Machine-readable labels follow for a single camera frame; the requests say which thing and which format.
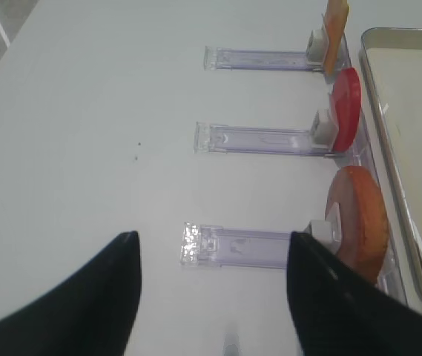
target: red disc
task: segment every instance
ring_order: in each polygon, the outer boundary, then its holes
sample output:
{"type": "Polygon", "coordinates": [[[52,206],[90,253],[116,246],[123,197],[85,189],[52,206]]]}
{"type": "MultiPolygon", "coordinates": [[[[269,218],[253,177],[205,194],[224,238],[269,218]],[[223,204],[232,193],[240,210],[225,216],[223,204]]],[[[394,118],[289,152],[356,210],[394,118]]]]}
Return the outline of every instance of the red disc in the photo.
{"type": "Polygon", "coordinates": [[[339,73],[332,88],[331,98],[339,125],[332,149],[345,152],[354,142],[360,116],[361,89],[359,76],[354,68],[346,68],[339,73]]]}

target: metal tray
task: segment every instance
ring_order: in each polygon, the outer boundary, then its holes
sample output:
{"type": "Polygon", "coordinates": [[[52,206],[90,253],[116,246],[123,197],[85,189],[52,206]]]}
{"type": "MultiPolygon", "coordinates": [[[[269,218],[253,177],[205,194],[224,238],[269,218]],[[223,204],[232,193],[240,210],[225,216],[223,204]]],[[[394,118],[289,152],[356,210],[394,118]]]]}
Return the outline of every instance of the metal tray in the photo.
{"type": "Polygon", "coordinates": [[[422,295],[422,30],[372,28],[361,62],[422,295]]]}

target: white countertop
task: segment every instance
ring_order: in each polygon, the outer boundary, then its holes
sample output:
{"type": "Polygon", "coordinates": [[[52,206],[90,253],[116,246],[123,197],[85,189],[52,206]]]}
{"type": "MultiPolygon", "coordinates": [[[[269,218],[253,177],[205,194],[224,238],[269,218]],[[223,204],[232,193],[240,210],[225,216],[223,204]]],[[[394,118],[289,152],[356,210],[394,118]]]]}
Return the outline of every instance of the white countertop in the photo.
{"type": "MultiPolygon", "coordinates": [[[[202,69],[204,46],[304,50],[326,2],[41,0],[0,62],[0,318],[137,230],[143,287],[127,355],[297,355],[284,271],[186,270],[185,221],[273,231],[324,214],[330,159],[195,155],[196,121],[305,128],[324,92],[310,73],[202,69]]],[[[369,27],[422,27],[419,1],[353,1],[359,70],[369,27]]],[[[409,304],[372,113],[363,109],[409,304]]]]}

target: silver tray rim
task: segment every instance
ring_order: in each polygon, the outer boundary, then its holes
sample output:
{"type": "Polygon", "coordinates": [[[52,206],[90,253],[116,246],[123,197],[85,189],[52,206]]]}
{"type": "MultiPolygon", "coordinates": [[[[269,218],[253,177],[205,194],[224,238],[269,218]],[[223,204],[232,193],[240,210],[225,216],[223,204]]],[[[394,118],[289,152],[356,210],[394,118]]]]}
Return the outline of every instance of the silver tray rim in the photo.
{"type": "MultiPolygon", "coordinates": [[[[364,31],[361,36],[362,50],[360,52],[361,67],[363,75],[367,84],[367,91],[369,95],[369,101],[372,106],[372,111],[375,116],[376,126],[378,128],[380,145],[382,147],[382,153],[386,166],[389,172],[389,178],[392,184],[392,193],[395,193],[396,206],[398,207],[398,214],[402,222],[402,235],[408,247],[410,257],[409,262],[414,277],[414,284],[419,294],[422,296],[422,255],[417,244],[416,232],[413,226],[413,220],[410,215],[409,205],[405,198],[405,191],[403,189],[402,181],[400,178],[400,171],[395,160],[395,153],[390,140],[390,135],[387,130],[385,117],[383,114],[382,104],[380,101],[379,94],[375,85],[375,79],[372,75],[372,68],[369,62],[367,51],[370,48],[377,47],[371,45],[369,42],[374,41],[370,36],[375,36],[374,32],[381,33],[394,33],[398,35],[416,35],[422,39],[422,29],[419,28],[402,28],[402,27],[372,27],[364,31]]],[[[422,46],[404,47],[379,47],[379,48],[400,48],[400,49],[422,49],[422,46]]]]}

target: plastic slot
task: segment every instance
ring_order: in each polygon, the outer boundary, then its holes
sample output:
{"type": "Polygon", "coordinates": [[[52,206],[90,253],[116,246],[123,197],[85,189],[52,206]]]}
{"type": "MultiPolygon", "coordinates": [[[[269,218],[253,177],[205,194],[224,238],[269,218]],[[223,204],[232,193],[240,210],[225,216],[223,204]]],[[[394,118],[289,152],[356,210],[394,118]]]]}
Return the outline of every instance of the plastic slot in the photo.
{"type": "Polygon", "coordinates": [[[305,70],[322,71],[321,63],[307,60],[306,52],[279,52],[264,50],[232,50],[206,47],[204,68],[247,70],[305,70]]]}
{"type": "Polygon", "coordinates": [[[250,154],[337,156],[328,145],[313,142],[309,130],[244,128],[198,122],[194,151],[250,154]]]}
{"type": "MultiPolygon", "coordinates": [[[[312,220],[306,231],[335,253],[341,243],[339,205],[326,220],[312,220]]],[[[249,266],[285,269],[289,232],[252,231],[185,222],[181,264],[192,266],[249,266]]]]}

